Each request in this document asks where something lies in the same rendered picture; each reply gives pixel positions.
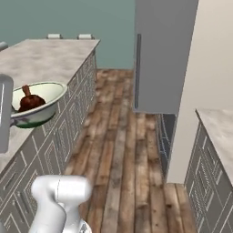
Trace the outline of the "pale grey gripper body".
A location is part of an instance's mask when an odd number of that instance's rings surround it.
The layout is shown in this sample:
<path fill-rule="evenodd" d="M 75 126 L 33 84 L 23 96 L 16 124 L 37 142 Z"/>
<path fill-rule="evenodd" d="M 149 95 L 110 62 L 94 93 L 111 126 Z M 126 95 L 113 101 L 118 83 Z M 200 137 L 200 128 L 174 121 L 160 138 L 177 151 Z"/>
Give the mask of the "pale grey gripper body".
<path fill-rule="evenodd" d="M 14 81 L 0 74 L 0 154 L 8 150 Z"/>

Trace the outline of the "brown chicken drumstick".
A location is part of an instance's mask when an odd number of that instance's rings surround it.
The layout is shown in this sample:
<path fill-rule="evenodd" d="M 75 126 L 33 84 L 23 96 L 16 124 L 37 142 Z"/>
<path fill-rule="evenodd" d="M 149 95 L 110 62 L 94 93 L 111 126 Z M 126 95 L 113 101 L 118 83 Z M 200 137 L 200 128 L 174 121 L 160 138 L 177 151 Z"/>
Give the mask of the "brown chicken drumstick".
<path fill-rule="evenodd" d="M 25 96 L 20 101 L 20 107 L 18 109 L 19 112 L 25 112 L 27 110 L 42 106 L 46 103 L 42 97 L 38 95 L 32 95 L 28 85 L 22 86 L 22 90 Z"/>

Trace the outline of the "white bowl with green rim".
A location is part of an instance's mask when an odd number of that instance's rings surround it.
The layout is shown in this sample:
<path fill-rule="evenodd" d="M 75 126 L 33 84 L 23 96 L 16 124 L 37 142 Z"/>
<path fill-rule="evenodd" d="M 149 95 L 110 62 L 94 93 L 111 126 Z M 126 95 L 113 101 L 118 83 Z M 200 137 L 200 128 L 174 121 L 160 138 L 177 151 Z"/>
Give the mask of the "white bowl with green rim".
<path fill-rule="evenodd" d="M 32 95 L 38 95 L 45 100 L 45 104 L 25 112 L 18 112 L 20 101 L 25 96 L 22 87 L 13 91 L 12 106 L 15 112 L 11 119 L 18 120 L 17 127 L 38 127 L 49 121 L 56 113 L 56 103 L 64 96 L 67 85 L 55 81 L 38 82 L 29 85 Z"/>

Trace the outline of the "grey lower fridge drawer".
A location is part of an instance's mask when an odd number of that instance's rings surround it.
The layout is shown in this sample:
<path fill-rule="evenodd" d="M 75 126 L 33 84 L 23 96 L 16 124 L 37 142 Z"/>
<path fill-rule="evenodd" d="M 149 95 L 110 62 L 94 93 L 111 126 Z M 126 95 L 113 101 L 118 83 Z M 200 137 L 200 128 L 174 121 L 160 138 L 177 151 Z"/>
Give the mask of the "grey lower fridge drawer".
<path fill-rule="evenodd" d="M 163 177 L 167 176 L 175 123 L 176 116 L 173 114 L 157 115 L 157 147 L 158 154 L 160 156 Z"/>

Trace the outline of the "grey fridge door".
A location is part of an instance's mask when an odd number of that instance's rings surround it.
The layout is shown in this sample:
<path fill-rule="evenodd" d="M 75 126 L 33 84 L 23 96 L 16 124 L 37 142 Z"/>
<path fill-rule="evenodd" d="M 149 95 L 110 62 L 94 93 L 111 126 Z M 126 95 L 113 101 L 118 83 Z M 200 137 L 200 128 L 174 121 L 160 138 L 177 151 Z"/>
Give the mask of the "grey fridge door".
<path fill-rule="evenodd" d="M 135 111 L 178 113 L 197 9 L 198 0 L 135 0 Z M 135 109 L 137 34 L 141 53 Z"/>

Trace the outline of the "beige fridge side panel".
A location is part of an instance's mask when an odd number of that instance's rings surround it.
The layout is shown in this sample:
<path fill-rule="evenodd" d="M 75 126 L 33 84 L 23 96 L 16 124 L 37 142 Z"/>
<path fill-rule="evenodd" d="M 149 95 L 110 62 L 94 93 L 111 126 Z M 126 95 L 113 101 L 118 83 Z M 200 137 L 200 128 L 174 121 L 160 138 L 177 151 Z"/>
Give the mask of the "beige fridge side panel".
<path fill-rule="evenodd" d="M 183 183 L 197 128 L 197 108 L 233 109 L 233 0 L 199 0 L 168 183 Z"/>

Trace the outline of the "grey island cabinet run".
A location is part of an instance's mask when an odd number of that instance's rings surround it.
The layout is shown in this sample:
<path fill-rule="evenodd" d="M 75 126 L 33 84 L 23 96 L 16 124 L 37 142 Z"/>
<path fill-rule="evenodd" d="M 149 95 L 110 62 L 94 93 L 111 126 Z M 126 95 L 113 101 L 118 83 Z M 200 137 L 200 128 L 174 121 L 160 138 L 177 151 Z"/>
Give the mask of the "grey island cabinet run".
<path fill-rule="evenodd" d="M 0 223 L 7 233 L 27 233 L 36 212 L 31 185 L 40 175 L 61 175 L 95 99 L 96 56 L 91 54 L 68 82 L 55 116 L 32 129 L 12 129 L 0 156 Z"/>

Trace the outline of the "grey counter cabinet run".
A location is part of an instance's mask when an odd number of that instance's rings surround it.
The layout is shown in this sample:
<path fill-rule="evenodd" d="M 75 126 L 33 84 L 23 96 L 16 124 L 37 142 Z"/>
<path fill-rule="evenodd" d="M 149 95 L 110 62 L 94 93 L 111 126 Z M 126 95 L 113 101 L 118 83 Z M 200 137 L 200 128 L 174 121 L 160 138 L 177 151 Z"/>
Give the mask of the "grey counter cabinet run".
<path fill-rule="evenodd" d="M 202 123 L 198 124 L 185 188 L 198 233 L 233 233 L 233 187 Z"/>

